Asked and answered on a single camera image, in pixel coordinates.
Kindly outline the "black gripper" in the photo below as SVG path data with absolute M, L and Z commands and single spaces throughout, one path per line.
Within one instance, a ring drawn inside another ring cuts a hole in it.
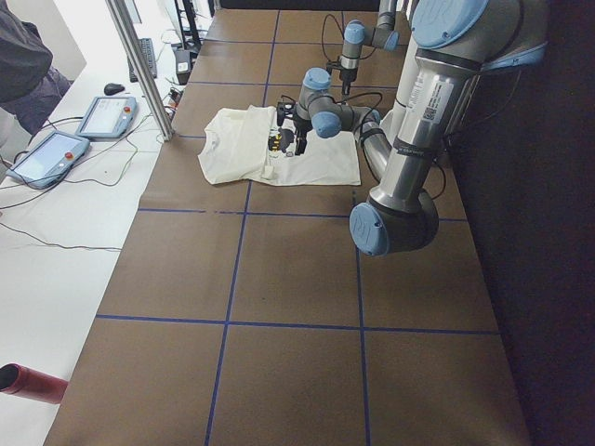
M 298 114 L 294 114 L 292 118 L 296 133 L 296 150 L 295 155 L 305 153 L 307 147 L 307 135 L 312 130 L 311 120 L 303 119 Z
M 342 97 L 348 97 L 351 92 L 351 84 L 357 79 L 356 68 L 339 67 L 339 79 L 342 82 Z

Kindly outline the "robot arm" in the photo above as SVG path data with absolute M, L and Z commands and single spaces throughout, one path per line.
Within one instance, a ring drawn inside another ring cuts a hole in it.
M 378 177 L 350 214 L 354 243 L 370 256 L 415 251 L 439 225 L 424 183 L 448 133 L 461 119 L 478 78 L 542 60 L 547 46 L 546 1 L 421 1 L 413 9 L 411 40 L 392 111 L 380 118 L 329 93 L 330 68 L 304 76 L 298 100 L 278 109 L 297 131 L 332 138 L 351 132 Z
M 350 94 L 351 84 L 357 78 L 365 46 L 388 51 L 396 49 L 399 42 L 399 34 L 395 31 L 396 7 L 397 1 L 382 0 L 374 27 L 363 25 L 360 20 L 351 20 L 345 27 L 343 47 L 337 61 L 344 98 Z

